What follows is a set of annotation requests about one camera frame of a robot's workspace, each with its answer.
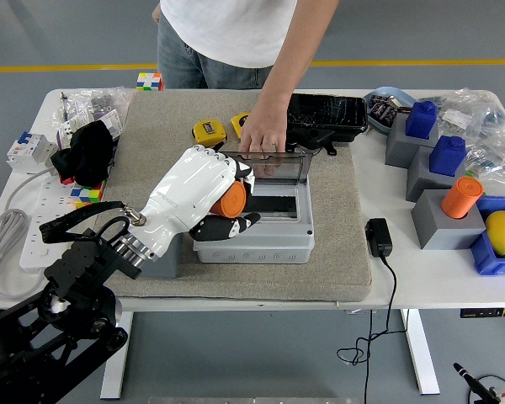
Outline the person's left hand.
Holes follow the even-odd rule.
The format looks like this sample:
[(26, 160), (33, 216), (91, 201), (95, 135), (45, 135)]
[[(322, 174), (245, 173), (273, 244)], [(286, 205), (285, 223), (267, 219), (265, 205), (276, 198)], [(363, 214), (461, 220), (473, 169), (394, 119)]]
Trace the person's left hand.
[(257, 104), (242, 127), (239, 151), (251, 153), (285, 152), (287, 114), (285, 109), (272, 109)]

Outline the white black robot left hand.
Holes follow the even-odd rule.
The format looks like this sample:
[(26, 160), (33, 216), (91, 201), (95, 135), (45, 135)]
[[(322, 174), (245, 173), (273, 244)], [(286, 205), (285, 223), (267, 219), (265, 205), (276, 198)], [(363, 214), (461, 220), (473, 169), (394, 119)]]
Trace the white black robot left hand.
[(151, 192), (141, 213), (146, 223), (131, 231), (149, 250), (148, 257), (162, 257), (172, 239), (189, 233), (197, 242), (236, 237), (260, 220), (254, 212), (216, 213), (212, 208), (235, 184), (248, 197), (254, 185), (247, 164), (201, 145), (187, 149)]

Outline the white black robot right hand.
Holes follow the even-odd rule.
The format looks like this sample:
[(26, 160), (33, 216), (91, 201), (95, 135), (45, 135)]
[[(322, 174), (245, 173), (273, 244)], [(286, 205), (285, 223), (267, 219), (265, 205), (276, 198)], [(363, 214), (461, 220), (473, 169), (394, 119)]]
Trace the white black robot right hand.
[(458, 363), (453, 363), (454, 369), (466, 381), (470, 387), (470, 391), (475, 393), (479, 399), (474, 401), (475, 404), (499, 404), (500, 397), (490, 387), (486, 388), (479, 380), (474, 378), (468, 371)]

